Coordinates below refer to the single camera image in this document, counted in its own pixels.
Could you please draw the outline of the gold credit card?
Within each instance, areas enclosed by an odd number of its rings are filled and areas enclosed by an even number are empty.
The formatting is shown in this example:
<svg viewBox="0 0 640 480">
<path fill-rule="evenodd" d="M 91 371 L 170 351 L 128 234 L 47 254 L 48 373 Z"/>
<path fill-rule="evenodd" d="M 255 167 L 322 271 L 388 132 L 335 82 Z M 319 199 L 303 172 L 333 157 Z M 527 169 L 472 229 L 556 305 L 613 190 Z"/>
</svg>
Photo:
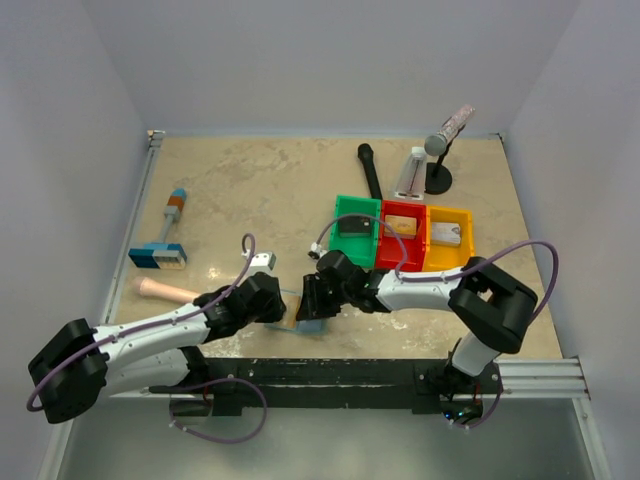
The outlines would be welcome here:
<svg viewBox="0 0 640 480">
<path fill-rule="evenodd" d="M 297 323 L 296 315 L 300 306 L 301 297 L 297 294 L 286 294 L 283 297 L 283 301 L 286 306 L 283 325 L 288 329 L 294 329 Z"/>
</svg>

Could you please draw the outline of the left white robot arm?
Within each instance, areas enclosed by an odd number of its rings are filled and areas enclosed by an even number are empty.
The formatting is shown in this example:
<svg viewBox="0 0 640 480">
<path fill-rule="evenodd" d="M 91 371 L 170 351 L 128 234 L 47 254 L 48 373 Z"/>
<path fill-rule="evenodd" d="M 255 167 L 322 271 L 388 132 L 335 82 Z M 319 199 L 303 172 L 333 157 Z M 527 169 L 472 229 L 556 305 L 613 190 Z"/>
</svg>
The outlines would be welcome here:
<svg viewBox="0 0 640 480">
<path fill-rule="evenodd" d="M 198 346 L 278 322 L 285 311 L 278 279 L 259 272 L 164 315 L 95 327 L 69 321 L 28 364 L 34 390 L 26 408 L 59 424 L 107 396 L 177 386 L 198 365 Z"/>
</svg>

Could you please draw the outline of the black VIP card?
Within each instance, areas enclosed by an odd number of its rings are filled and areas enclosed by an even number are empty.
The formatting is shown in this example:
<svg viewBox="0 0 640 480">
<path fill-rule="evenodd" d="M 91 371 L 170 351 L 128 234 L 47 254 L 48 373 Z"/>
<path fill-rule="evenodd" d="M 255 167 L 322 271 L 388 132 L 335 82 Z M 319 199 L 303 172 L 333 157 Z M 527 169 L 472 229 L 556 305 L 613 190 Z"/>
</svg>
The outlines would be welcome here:
<svg viewBox="0 0 640 480">
<path fill-rule="evenodd" d="M 338 234 L 342 238 L 369 237 L 372 234 L 371 221 L 362 216 L 341 218 L 338 221 Z"/>
</svg>

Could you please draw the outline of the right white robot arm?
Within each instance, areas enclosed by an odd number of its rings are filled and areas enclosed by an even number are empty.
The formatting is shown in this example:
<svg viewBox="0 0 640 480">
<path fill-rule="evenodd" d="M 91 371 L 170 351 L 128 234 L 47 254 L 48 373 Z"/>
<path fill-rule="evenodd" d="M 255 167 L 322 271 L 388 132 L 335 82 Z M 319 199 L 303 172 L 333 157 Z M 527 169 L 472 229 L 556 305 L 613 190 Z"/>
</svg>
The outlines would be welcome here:
<svg viewBox="0 0 640 480">
<path fill-rule="evenodd" d="M 538 296 L 498 266 L 472 257 L 442 272 L 365 270 L 341 251 L 330 251 L 303 277 L 296 319 L 332 318 L 349 304 L 364 313 L 407 309 L 449 311 L 469 333 L 450 357 L 453 369 L 479 376 L 498 356 L 520 351 Z"/>
</svg>

